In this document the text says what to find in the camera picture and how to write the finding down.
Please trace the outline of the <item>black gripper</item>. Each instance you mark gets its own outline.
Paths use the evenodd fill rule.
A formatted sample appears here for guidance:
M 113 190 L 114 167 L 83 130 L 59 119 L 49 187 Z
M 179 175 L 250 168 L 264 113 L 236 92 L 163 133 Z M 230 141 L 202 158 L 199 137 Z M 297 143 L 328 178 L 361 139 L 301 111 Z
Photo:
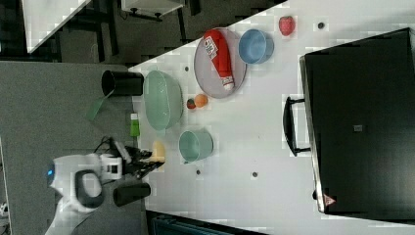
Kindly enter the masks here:
M 152 155 L 151 151 L 141 150 L 134 147 L 127 147 L 126 151 L 129 154 L 130 159 L 123 161 L 122 170 L 124 175 L 136 175 L 138 179 L 142 179 L 150 172 L 163 165 L 161 162 L 140 162 L 140 159 L 148 159 Z

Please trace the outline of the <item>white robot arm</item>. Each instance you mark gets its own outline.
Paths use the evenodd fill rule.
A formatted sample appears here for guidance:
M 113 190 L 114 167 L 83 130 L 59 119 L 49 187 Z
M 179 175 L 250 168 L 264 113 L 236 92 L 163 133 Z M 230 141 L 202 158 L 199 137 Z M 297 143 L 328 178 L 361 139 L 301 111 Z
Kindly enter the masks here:
M 125 147 L 108 153 L 55 158 L 48 185 L 61 195 L 45 235 L 71 235 L 105 202 L 104 184 L 131 174 L 141 179 L 165 163 L 165 156 Z

